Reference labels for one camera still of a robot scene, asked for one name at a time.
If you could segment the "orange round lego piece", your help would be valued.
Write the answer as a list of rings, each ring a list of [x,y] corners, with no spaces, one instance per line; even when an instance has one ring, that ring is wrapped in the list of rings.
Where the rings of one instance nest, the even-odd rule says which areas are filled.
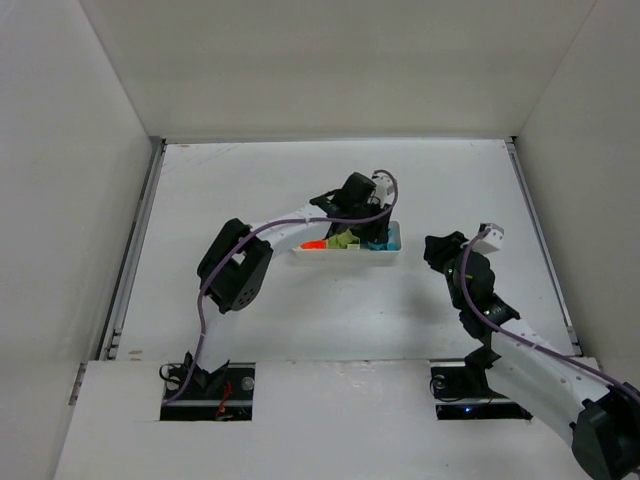
[[[322,239],[322,240],[305,242],[300,245],[300,248],[303,250],[324,250],[324,249],[327,249],[327,245],[328,245],[327,240]]]

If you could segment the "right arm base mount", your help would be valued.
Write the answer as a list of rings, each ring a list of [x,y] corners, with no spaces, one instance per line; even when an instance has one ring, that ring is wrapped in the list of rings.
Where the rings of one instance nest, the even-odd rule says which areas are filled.
[[[440,421],[525,420],[533,415],[516,402],[493,391],[486,367],[498,355],[480,347],[463,360],[436,361],[430,366],[429,390]]]

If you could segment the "white three-compartment tray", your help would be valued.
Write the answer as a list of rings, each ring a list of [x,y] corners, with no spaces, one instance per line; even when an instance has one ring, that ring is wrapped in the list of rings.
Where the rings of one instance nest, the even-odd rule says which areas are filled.
[[[303,250],[299,247],[293,248],[294,256],[304,261],[326,261],[337,263],[357,263],[374,266],[387,266],[393,264],[402,250],[402,239],[400,223],[391,221],[389,227],[394,230],[397,240],[401,245],[399,251],[371,251],[365,247],[365,243],[360,243],[359,250],[348,249],[324,249],[324,250]]]

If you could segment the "left aluminium table rail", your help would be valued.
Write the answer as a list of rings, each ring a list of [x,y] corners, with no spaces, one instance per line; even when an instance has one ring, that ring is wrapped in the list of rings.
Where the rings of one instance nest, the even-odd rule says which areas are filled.
[[[99,336],[91,344],[90,355],[79,364],[68,405],[74,406],[79,398],[83,378],[90,361],[109,361],[117,358],[117,350],[122,337],[126,314],[129,307],[136,271],[144,244],[144,239],[151,216],[161,168],[164,161],[167,141],[165,138],[152,136],[151,156],[148,162],[144,181],[136,204],[127,242],[119,264],[106,313],[98,324]]]

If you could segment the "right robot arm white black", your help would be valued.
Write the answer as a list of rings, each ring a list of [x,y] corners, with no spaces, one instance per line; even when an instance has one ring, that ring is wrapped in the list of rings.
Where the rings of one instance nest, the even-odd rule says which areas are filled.
[[[638,389],[552,349],[496,294],[487,256],[503,237],[499,226],[483,223],[473,238],[459,231],[425,238],[425,261],[444,276],[464,330],[481,344],[466,367],[482,387],[549,427],[590,478],[638,472]]]

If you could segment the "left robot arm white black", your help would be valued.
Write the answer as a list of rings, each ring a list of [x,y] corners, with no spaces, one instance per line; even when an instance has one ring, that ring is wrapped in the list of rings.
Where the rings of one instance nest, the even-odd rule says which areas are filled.
[[[342,187],[274,220],[251,224],[238,218],[227,221],[196,270],[200,332],[186,379],[194,376],[207,336],[206,298],[221,314],[246,308],[260,292],[271,261],[309,241],[349,234],[366,247],[385,246],[397,201],[396,178],[378,169],[370,176],[354,172]]]

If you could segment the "aluminium table rail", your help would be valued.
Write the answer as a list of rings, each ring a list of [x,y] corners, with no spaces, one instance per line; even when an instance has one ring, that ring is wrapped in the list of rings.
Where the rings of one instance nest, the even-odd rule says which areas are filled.
[[[148,162],[144,181],[136,204],[127,242],[119,264],[106,313],[98,324],[99,336],[91,344],[90,355],[79,364],[68,405],[74,406],[79,398],[83,378],[90,361],[109,361],[117,358],[117,350],[122,337],[126,314],[129,307],[136,271],[144,244],[144,239],[151,216],[161,168],[164,161],[167,141],[165,138],[152,136],[151,156]]]
[[[541,250],[541,253],[543,255],[546,269],[553,285],[556,301],[560,307],[562,318],[565,323],[565,327],[566,327],[569,339],[572,343],[574,353],[578,356],[582,356],[583,349],[581,347],[580,340],[578,339],[578,336],[576,334],[575,327],[573,325],[573,321],[571,319],[571,315],[569,313],[569,310],[566,304],[564,293],[562,291],[559,278],[558,278],[558,275],[557,275],[557,272],[553,264],[553,260],[551,258],[550,251],[546,242],[546,238],[545,238],[545,235],[544,235],[544,232],[543,232],[543,229],[542,229],[542,226],[533,202],[533,198],[531,196],[530,189],[528,187],[528,184],[524,175],[524,171],[521,166],[517,145],[516,145],[516,140],[517,138],[514,136],[511,136],[505,139],[506,149],[510,157],[510,161],[511,161],[514,173],[516,175],[516,178],[518,180],[522,195],[524,197],[531,222],[533,224],[537,242]]]

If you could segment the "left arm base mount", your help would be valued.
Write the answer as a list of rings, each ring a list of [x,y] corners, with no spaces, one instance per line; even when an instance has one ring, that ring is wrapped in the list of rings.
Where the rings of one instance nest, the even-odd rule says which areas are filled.
[[[255,363],[227,361],[215,371],[195,364],[187,352],[182,363],[159,368],[164,382],[160,420],[169,422],[244,422],[253,416]]]

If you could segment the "blue lego block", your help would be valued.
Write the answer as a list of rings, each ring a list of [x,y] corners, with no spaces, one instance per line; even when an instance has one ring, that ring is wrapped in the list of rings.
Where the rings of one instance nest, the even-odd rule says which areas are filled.
[[[366,242],[365,247],[371,251],[399,251],[401,249],[397,235],[391,227],[387,229],[387,241],[385,243]]]

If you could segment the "right aluminium table rail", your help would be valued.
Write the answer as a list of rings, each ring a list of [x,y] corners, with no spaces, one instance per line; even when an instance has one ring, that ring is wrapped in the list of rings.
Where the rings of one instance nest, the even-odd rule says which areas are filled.
[[[574,353],[578,356],[582,356],[583,349],[581,347],[580,340],[578,339],[578,336],[576,334],[575,327],[573,325],[573,321],[571,319],[571,315],[569,313],[569,310],[566,304],[564,293],[562,291],[559,278],[558,278],[558,275],[557,275],[557,272],[553,264],[553,260],[551,258],[550,251],[546,242],[546,238],[545,238],[545,235],[544,235],[544,232],[543,232],[543,229],[542,229],[542,226],[533,202],[533,198],[531,196],[530,189],[528,187],[528,184],[524,175],[524,171],[521,166],[517,145],[516,145],[516,140],[517,138],[514,136],[511,136],[505,139],[506,149],[510,157],[510,161],[511,161],[514,173],[516,175],[516,178],[518,180],[522,195],[524,197],[531,222],[533,224],[537,242],[541,250],[541,253],[543,255],[546,269],[553,285],[556,301],[560,307],[562,318],[565,323],[565,327],[566,327],[569,339],[572,343]]]

